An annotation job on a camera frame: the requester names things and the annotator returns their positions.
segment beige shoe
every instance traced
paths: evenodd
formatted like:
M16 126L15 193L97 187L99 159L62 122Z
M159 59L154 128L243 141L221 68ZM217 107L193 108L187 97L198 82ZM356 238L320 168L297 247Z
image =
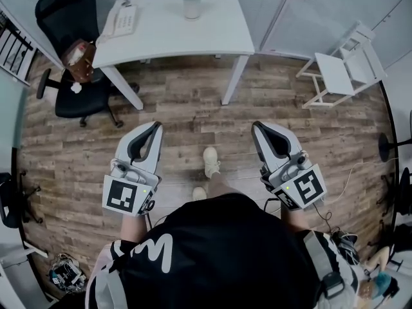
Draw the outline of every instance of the beige shoe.
M206 199L206 191L202 187L195 187L192 192L193 201Z
M220 161L218 161L218 152L214 147L207 147L203 152L205 160L206 177L211 178L213 173L219 173Z

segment white folding chair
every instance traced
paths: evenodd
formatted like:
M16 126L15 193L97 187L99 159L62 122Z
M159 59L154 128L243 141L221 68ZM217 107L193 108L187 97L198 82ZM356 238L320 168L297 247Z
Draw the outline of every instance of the white folding chair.
M357 22L349 35L345 35L344 39L331 49L331 54L315 53L315 57L296 74L297 78L301 75L311 77L317 93L314 98L303 104L302 108L313 106L332 108L386 77L371 45L374 37L375 34L370 29ZM315 61L321 74L305 72ZM317 79L324 82L325 90L322 92ZM333 103L326 103L323 102L323 96L327 93L344 96Z

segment brown leather handbag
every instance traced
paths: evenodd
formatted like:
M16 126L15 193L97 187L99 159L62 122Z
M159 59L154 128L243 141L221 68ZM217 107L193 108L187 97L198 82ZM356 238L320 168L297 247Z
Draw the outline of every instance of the brown leather handbag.
M90 82L93 77L93 58L96 46L85 40L75 41L63 54L62 63L70 71L75 82Z

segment forearm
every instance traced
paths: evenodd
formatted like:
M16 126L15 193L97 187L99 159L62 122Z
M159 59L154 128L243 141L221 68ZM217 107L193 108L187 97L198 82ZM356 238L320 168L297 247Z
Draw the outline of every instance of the forearm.
M290 211L285 205L281 204L281 220L284 221L293 232L309 229L309 224L302 209Z
M147 234L147 226L144 215L130 216L123 215L122 230L120 231L120 239L132 241L134 243L140 240Z

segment white desk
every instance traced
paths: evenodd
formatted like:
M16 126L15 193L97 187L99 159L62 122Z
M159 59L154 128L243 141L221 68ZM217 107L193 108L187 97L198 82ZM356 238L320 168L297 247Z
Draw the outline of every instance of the white desk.
M228 104L254 46L238 0L201 0L201 8L198 20L187 21L182 0L138 0L135 32L99 43L93 67L100 68L137 109L143 109L114 65L169 56L239 55L221 99Z

